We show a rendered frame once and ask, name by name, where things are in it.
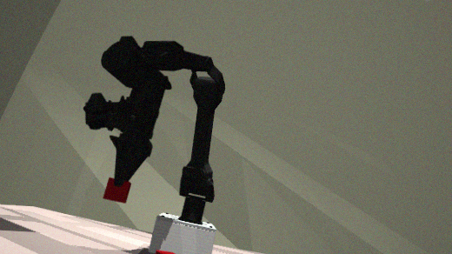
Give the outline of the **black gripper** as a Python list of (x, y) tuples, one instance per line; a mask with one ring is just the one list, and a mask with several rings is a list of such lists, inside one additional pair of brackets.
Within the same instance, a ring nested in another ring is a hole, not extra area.
[(109, 114), (105, 127), (114, 128), (122, 133), (120, 137), (110, 136), (116, 147), (115, 186), (129, 182), (134, 173), (150, 157), (153, 145), (155, 122), (159, 114), (160, 103), (153, 97), (141, 93), (132, 93), (125, 99), (125, 109)]

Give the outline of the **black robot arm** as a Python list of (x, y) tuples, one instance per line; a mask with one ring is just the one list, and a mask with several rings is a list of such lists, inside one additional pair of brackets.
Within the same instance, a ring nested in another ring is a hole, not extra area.
[[(180, 179), (180, 196), (185, 197), (182, 215), (186, 222), (202, 225), (205, 202), (214, 200), (213, 171), (209, 165), (209, 149), (216, 107), (222, 102), (225, 82), (222, 72), (212, 58), (183, 49), (176, 41), (145, 41), (143, 47), (136, 39), (121, 37), (102, 55), (102, 66), (119, 82), (132, 88), (130, 94), (141, 93), (162, 102), (165, 90), (171, 90), (167, 76), (160, 70), (192, 71), (190, 83), (197, 105), (196, 127), (191, 159), (183, 167)], [(197, 71), (207, 71), (209, 77), (197, 77)], [(91, 93), (86, 102), (86, 124), (91, 130), (106, 128), (109, 114), (125, 109), (125, 99), (106, 102), (102, 92)], [(189, 193), (204, 196), (196, 197)]]

